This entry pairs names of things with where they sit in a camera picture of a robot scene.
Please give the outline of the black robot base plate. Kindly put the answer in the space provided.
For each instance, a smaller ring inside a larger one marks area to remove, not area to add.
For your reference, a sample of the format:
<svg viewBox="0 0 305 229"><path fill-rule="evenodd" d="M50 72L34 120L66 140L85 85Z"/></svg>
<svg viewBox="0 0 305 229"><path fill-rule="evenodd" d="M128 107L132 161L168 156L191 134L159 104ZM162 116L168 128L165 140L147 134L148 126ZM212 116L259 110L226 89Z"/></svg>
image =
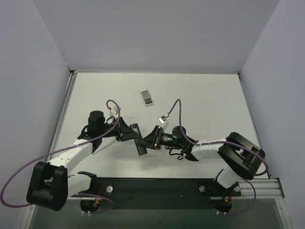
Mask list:
<svg viewBox="0 0 305 229"><path fill-rule="evenodd" d="M216 200L228 207L240 197L239 183L225 189L214 178L105 178L98 177L81 198L84 212L117 210L211 209Z"/></svg>

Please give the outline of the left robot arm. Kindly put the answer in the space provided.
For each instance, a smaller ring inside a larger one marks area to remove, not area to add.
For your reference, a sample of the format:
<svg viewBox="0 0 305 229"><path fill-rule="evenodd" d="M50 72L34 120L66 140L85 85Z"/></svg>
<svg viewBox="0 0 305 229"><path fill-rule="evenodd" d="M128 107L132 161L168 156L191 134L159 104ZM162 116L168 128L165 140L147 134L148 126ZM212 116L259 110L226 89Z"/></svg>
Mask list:
<svg viewBox="0 0 305 229"><path fill-rule="evenodd" d="M26 200L30 204L58 211L67 198L84 193L100 194L97 176L90 172L72 170L101 145L103 138L115 137L124 142L140 137L137 124L127 125L122 117L107 123L102 111L90 112L88 124L82 129L71 149L47 162L38 162L33 169Z"/></svg>

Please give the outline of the black remote control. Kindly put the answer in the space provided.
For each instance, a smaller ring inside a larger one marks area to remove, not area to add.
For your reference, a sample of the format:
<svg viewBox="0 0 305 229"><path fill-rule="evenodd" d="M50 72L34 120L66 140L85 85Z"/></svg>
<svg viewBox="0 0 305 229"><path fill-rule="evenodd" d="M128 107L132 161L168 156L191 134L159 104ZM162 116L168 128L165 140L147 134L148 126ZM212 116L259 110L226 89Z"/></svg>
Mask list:
<svg viewBox="0 0 305 229"><path fill-rule="evenodd" d="M137 138L134 139L138 155L143 156L147 154L148 153L147 149L144 146L139 145L139 142L142 140L142 134L140 132L138 124L137 123L131 124L130 128L139 135Z"/></svg>

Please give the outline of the white remote control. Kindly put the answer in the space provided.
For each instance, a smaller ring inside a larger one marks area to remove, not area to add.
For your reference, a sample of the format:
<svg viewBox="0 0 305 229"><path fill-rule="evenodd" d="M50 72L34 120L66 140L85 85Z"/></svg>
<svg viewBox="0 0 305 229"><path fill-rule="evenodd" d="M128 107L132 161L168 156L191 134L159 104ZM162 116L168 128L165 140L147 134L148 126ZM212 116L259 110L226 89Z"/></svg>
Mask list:
<svg viewBox="0 0 305 229"><path fill-rule="evenodd" d="M141 94L145 107L154 105L152 96L148 89L146 89L146 88L140 89L140 94Z"/></svg>

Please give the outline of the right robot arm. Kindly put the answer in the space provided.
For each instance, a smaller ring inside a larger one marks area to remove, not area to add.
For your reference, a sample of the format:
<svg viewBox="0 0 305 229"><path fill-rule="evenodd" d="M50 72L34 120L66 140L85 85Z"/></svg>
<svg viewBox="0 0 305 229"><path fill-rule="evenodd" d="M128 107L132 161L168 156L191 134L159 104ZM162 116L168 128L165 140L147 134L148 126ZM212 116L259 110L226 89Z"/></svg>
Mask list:
<svg viewBox="0 0 305 229"><path fill-rule="evenodd" d="M215 178L225 189L231 188L241 179L252 180L265 159L265 152L237 132L215 142L196 141L186 135L182 126L173 128L172 133L164 132L156 126L138 145L159 150L162 146L168 150L180 150L179 157L198 162L206 159L222 159L227 167Z"/></svg>

